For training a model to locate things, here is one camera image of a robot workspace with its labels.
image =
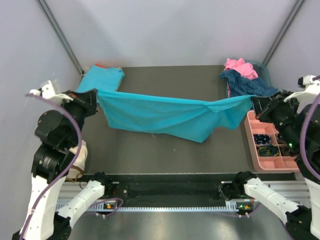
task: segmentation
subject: pink cloth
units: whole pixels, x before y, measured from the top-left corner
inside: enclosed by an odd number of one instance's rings
[[[240,58],[239,60],[228,58],[224,66],[224,70],[236,70],[238,73],[241,74],[242,77],[245,77],[250,80],[256,79],[258,77],[257,72],[254,70],[254,66],[252,66],[251,63],[246,63],[243,58]]]

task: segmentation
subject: dark blue cloth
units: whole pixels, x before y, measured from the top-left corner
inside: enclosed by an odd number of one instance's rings
[[[268,87],[266,82],[258,77],[250,80],[241,76],[236,70],[225,70],[219,75],[220,79],[227,78],[230,88],[230,97],[243,96],[243,95],[257,95],[269,97],[276,94],[279,90],[274,87]]]

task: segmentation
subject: gray wall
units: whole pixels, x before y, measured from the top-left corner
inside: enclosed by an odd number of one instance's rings
[[[3,2],[0,12],[0,238],[8,240],[26,217],[40,144],[34,130],[47,110],[24,94],[48,79],[75,89],[80,76],[35,0]]]
[[[308,0],[268,64],[280,89],[296,91],[298,78],[320,75],[320,1]]]
[[[84,69],[263,61],[294,0],[47,0]]]

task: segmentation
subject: pile of clothes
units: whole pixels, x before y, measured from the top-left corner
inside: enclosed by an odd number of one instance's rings
[[[279,90],[269,87],[267,83],[258,76],[251,63],[245,62],[243,58],[239,60],[227,59],[224,71],[219,75],[220,79],[226,78],[229,97],[256,95],[269,97]]]

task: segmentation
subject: gray floor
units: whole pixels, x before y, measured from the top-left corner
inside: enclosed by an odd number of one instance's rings
[[[223,66],[124,68],[119,91],[216,101],[225,98]],[[238,173],[254,171],[244,124],[216,128],[203,143],[167,134],[130,132],[108,127],[102,111],[88,117],[82,130],[88,146],[87,173]]]
[[[281,222],[261,206],[250,218],[213,212],[119,212],[103,220],[84,216],[69,240],[290,240]]]

